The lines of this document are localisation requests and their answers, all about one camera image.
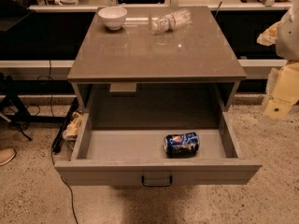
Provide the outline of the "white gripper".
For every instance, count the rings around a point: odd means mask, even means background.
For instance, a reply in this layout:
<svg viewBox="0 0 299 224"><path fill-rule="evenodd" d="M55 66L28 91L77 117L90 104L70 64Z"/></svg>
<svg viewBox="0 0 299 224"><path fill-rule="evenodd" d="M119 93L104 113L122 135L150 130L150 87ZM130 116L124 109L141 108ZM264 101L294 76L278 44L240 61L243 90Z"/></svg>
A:
<svg viewBox="0 0 299 224"><path fill-rule="evenodd" d="M277 43L279 21L257 38L257 43L271 46ZM299 101L299 62L287 62L280 69L273 68L268 76L267 94L263 101L263 116L273 121L284 119L292 105Z"/></svg>

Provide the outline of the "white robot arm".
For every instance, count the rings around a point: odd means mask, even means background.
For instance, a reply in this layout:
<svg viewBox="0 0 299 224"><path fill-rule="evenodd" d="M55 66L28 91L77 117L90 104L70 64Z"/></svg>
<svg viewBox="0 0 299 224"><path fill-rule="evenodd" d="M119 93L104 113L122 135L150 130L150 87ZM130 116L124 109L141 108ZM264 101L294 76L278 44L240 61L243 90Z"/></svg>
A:
<svg viewBox="0 0 299 224"><path fill-rule="evenodd" d="M281 20L260 34L257 42L274 45L277 56L287 61L269 73L262 104L263 116L279 121L299 101L299 0L294 0Z"/></svg>

